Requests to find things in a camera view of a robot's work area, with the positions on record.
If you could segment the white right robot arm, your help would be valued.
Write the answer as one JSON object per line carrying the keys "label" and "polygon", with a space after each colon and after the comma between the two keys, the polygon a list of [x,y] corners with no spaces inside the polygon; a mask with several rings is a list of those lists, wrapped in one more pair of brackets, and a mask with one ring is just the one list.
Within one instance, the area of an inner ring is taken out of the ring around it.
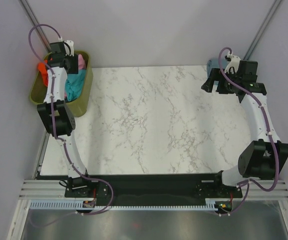
{"label": "white right robot arm", "polygon": [[272,180],[276,185],[279,174],[288,159],[288,144],[281,142],[267,106],[267,90],[257,82],[256,61],[230,61],[225,69],[212,67],[201,89],[210,93],[216,86],[219,94],[235,94],[248,117],[251,142],[241,153],[238,164],[221,171],[221,179],[213,183],[213,192],[224,197],[231,186]]}

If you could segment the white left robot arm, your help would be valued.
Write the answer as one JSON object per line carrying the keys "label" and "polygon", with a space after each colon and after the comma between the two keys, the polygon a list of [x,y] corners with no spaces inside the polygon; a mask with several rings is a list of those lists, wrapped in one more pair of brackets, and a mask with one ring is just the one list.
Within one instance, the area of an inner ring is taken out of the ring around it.
{"label": "white left robot arm", "polygon": [[75,118],[65,101],[65,85],[69,74],[76,75],[78,55],[74,53],[73,42],[63,41],[50,44],[51,53],[47,59],[48,86],[43,103],[37,112],[46,131],[59,144],[66,160],[67,180],[59,183],[65,187],[66,198],[87,198],[93,193],[93,183],[86,180],[87,169],[77,149],[74,130]]}

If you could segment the pink t shirt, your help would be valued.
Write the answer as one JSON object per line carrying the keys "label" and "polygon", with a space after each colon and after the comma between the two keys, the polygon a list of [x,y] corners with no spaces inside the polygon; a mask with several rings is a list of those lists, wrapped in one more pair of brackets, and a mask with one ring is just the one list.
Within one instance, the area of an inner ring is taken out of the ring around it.
{"label": "pink t shirt", "polygon": [[86,61],[83,57],[83,55],[79,54],[78,55],[78,69],[79,70],[85,70],[87,68]]}

